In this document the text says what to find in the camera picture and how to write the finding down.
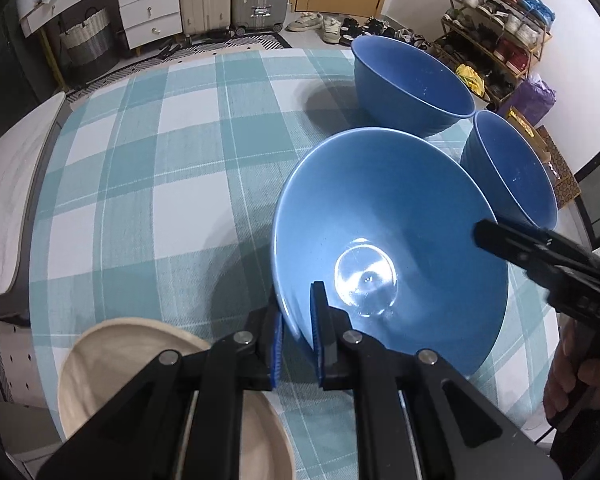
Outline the person's right hand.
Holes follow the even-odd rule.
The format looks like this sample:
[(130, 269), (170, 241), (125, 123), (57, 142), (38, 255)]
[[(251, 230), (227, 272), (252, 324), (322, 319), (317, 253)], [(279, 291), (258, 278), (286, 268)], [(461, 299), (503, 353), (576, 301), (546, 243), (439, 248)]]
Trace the person's right hand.
[(569, 404), (568, 394), (576, 386), (577, 380), (594, 389), (588, 406), (593, 410), (600, 409), (600, 359), (574, 364), (573, 352), (576, 345), (576, 327), (578, 323), (567, 318), (560, 330), (558, 347), (554, 353), (550, 374), (543, 394), (543, 408), (547, 420), (552, 420)]

